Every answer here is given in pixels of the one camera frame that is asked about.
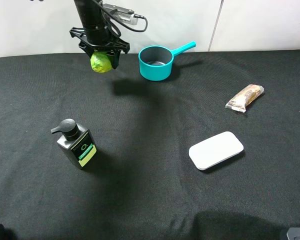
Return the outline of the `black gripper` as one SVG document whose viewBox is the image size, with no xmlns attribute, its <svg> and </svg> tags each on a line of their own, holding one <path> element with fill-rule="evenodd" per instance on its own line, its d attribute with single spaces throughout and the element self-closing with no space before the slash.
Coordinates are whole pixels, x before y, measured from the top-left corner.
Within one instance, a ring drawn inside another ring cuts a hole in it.
<svg viewBox="0 0 300 240">
<path fill-rule="evenodd" d="M 114 70 L 119 66 L 121 52 L 127 54 L 130 51 L 130 44 L 114 35 L 107 27 L 102 30 L 85 30 L 84 28 L 73 27 L 69 33 L 72 38 L 79 39 L 79 48 L 89 58 L 94 52 L 107 53 Z"/>
</svg>

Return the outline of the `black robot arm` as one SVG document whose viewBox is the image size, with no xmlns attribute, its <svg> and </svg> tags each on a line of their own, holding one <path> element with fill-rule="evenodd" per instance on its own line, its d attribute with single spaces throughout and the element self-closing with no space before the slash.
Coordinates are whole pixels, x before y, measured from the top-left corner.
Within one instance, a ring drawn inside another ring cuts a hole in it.
<svg viewBox="0 0 300 240">
<path fill-rule="evenodd" d="M 74 3 L 82 28 L 73 27 L 70 36 L 80 40 L 79 48 L 89 57 L 95 52 L 105 53 L 112 68 L 116 69 L 120 53 L 128 53 L 130 44 L 121 39 L 119 28 L 111 22 L 101 0 L 76 0 Z"/>
</svg>

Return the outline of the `grey robot base right corner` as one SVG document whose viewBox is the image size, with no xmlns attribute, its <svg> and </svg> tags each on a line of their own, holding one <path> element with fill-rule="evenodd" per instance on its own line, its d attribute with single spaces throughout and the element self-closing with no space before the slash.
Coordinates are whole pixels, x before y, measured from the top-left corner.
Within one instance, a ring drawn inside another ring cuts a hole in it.
<svg viewBox="0 0 300 240">
<path fill-rule="evenodd" d="M 300 227 L 291 227 L 286 233 L 288 240 L 300 240 Z"/>
</svg>

